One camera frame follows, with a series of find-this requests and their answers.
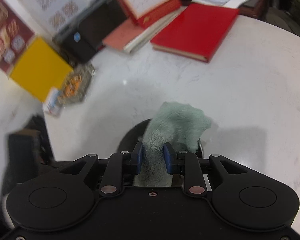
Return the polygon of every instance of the screw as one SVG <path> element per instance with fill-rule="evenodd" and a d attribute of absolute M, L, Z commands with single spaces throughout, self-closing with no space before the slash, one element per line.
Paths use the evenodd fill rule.
<path fill-rule="evenodd" d="M 101 188 L 101 191 L 104 193 L 104 194 L 111 194 L 111 193 L 114 193 L 117 191 L 117 188 L 115 186 L 103 186 Z"/>
<path fill-rule="evenodd" d="M 200 186 L 193 186 L 189 189 L 189 191 L 192 194 L 202 194 L 203 192 L 205 192 L 205 189 L 203 187 L 200 187 Z"/>

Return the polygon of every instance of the pink book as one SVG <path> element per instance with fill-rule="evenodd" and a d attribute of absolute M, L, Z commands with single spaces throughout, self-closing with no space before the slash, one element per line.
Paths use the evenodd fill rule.
<path fill-rule="evenodd" d="M 134 38 L 144 32 L 144 29 L 138 25 L 135 25 L 129 18 L 114 31 L 112 31 L 102 41 L 104 45 L 113 49 L 123 50 L 123 48 Z"/>

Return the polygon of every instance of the blue label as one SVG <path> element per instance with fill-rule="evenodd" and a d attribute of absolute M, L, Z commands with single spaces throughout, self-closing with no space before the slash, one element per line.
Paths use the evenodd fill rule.
<path fill-rule="evenodd" d="M 76 33 L 76 34 L 73 36 L 73 38 L 74 38 L 74 41 L 75 41 L 76 43 L 78 43 L 78 42 L 81 40 L 81 35 L 80 35 L 80 33 Z"/>

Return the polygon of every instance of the white marble table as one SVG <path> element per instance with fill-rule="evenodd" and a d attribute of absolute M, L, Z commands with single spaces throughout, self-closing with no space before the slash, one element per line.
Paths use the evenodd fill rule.
<path fill-rule="evenodd" d="M 221 154 L 292 187 L 300 198 L 300 38 L 240 16 L 205 64 L 150 44 L 134 56 L 105 49 L 87 100 L 46 116 L 57 160 L 106 158 L 164 101 L 189 103 L 213 120 L 205 157 Z M 300 233 L 300 211 L 293 228 Z"/>

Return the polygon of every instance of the yellow box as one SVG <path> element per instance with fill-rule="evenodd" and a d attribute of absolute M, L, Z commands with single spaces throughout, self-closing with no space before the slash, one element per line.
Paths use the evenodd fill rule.
<path fill-rule="evenodd" d="M 39 37 L 15 64 L 10 78 L 44 102 L 50 89 L 60 89 L 71 71 L 70 65 Z"/>

